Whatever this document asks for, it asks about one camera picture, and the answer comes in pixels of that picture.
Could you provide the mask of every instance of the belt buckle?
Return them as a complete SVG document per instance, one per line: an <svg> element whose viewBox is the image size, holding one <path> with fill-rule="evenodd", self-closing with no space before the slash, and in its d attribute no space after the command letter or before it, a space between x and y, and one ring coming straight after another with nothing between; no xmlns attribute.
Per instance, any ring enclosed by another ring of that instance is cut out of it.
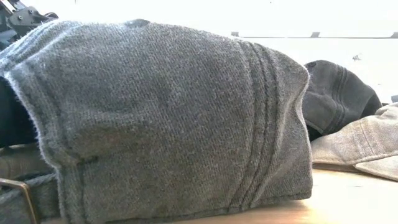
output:
<svg viewBox="0 0 398 224"><path fill-rule="evenodd" d="M37 210L32 201L32 194L30 191L30 187L25 182L0 178L0 186L10 187L13 189L20 190L24 195L25 204L27 205L26 209L30 218L30 223L40 224Z"/></svg>

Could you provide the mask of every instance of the wooden table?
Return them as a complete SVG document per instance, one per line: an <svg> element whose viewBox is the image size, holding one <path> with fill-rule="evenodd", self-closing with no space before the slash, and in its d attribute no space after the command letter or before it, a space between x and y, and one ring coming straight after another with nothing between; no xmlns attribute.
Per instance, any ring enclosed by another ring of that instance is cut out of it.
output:
<svg viewBox="0 0 398 224"><path fill-rule="evenodd" d="M178 224L398 223L398 182L316 169L313 181L310 199Z"/></svg>

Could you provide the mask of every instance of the wooden surface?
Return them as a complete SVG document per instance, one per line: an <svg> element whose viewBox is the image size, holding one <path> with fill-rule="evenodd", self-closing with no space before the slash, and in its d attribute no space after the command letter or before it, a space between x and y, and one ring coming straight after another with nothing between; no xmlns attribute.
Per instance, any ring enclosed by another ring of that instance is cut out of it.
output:
<svg viewBox="0 0 398 224"><path fill-rule="evenodd" d="M360 173L314 170L312 197L178 224L398 223L398 182Z"/></svg>

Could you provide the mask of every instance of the metal buckle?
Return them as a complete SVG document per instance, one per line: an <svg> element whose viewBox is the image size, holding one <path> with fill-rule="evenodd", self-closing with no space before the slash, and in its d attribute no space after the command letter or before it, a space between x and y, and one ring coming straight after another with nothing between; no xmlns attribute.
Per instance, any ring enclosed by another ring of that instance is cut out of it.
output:
<svg viewBox="0 0 398 224"><path fill-rule="evenodd" d="M40 224L39 216L36 212L35 206L32 202L32 194L30 192L30 187L25 182L20 182L16 180L9 180L0 178L0 186L11 187L13 189L19 189L23 195L27 205L27 212L29 214L31 224Z"/></svg>

